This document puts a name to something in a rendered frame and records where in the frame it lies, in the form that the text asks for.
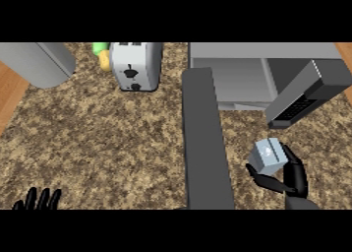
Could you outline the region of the green bottle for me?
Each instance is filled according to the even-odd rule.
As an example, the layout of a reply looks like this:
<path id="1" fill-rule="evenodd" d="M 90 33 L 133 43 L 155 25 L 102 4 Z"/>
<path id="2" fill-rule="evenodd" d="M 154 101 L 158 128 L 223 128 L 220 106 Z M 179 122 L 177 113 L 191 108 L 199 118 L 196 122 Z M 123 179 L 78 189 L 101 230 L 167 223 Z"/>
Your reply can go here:
<path id="1" fill-rule="evenodd" d="M 96 56 L 106 55 L 109 53 L 109 42 L 93 42 L 92 51 Z"/>

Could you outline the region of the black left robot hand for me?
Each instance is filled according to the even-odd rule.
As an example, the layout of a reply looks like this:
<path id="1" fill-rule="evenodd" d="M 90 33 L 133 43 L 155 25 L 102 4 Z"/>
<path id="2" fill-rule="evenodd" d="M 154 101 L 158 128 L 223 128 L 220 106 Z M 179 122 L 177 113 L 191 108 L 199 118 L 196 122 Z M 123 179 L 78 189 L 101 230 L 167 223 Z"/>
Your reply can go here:
<path id="1" fill-rule="evenodd" d="M 49 189 L 44 188 L 41 194 L 37 195 L 37 188 L 33 187 L 28 190 L 27 197 L 24 200 L 19 200 L 12 209 L 13 210 L 56 210 L 58 202 L 61 197 L 61 190 L 55 189 L 53 192 L 49 192 Z"/>

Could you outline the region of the grey rounded appliance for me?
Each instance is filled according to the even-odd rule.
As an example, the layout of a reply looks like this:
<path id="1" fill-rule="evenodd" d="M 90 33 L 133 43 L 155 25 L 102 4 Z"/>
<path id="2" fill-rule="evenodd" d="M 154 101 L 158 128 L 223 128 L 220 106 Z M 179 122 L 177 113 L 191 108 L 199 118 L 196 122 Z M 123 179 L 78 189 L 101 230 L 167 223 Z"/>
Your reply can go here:
<path id="1" fill-rule="evenodd" d="M 0 42 L 0 61 L 41 89 L 61 85 L 75 69 L 75 58 L 61 42 Z"/>

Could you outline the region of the pale blue milk carton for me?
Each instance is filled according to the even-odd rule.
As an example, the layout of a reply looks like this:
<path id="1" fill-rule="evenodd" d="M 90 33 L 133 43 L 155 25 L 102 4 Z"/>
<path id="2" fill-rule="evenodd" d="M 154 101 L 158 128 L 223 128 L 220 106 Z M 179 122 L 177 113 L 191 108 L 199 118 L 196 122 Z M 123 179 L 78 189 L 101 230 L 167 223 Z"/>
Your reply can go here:
<path id="1" fill-rule="evenodd" d="M 273 175 L 287 162 L 288 158 L 276 138 L 266 138 L 254 143 L 248 163 L 258 174 Z"/>

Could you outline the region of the dark grey microwave door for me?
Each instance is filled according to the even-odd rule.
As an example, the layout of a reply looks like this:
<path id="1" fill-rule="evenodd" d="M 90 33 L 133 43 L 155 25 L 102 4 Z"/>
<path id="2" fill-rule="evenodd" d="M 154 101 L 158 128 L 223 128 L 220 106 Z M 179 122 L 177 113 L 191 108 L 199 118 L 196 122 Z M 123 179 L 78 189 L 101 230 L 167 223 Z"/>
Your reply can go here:
<path id="1" fill-rule="evenodd" d="M 232 210 L 233 196 L 210 68 L 191 68 L 182 74 L 182 117 L 188 209 Z"/>

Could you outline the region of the silver toaster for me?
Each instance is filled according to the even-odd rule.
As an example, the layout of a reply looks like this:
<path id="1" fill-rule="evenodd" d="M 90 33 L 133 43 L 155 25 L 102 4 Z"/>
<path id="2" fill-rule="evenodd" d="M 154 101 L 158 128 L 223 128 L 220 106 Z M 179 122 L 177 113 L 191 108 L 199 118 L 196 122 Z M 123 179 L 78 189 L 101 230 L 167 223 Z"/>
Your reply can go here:
<path id="1" fill-rule="evenodd" d="M 127 92 L 154 92 L 161 73 L 161 42 L 112 42 L 109 63 L 118 86 Z"/>

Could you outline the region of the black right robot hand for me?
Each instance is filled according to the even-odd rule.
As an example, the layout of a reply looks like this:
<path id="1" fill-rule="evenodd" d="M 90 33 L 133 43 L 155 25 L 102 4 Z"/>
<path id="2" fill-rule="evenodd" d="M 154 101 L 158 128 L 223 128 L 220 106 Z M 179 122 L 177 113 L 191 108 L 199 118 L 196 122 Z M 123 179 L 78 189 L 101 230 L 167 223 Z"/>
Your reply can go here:
<path id="1" fill-rule="evenodd" d="M 245 165 L 245 168 L 258 187 L 278 193 L 287 193 L 289 197 L 306 198 L 307 174 L 304 164 L 291 148 L 285 144 L 281 144 L 281 147 L 288 158 L 288 162 L 284 165 L 284 181 L 279 181 L 275 177 L 266 174 L 258 174 L 250 163 Z"/>

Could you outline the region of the yellow fruit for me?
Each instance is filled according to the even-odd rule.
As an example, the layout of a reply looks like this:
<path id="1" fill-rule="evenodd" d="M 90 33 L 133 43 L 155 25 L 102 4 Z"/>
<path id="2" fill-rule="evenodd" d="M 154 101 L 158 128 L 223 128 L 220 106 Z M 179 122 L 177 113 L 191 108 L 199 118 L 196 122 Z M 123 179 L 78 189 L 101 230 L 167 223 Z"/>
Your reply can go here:
<path id="1" fill-rule="evenodd" d="M 101 64 L 101 69 L 105 72 L 111 72 L 111 61 L 109 61 L 109 50 L 102 50 L 99 53 L 99 64 Z"/>

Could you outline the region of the grey microwave body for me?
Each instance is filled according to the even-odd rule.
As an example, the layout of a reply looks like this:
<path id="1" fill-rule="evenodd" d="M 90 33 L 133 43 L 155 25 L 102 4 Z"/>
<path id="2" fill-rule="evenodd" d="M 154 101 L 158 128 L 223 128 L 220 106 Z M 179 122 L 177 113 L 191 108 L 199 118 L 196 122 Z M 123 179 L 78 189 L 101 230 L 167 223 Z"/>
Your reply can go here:
<path id="1" fill-rule="evenodd" d="M 191 42 L 189 66 L 213 72 L 220 110 L 260 110 L 289 128 L 350 86 L 331 42 Z"/>

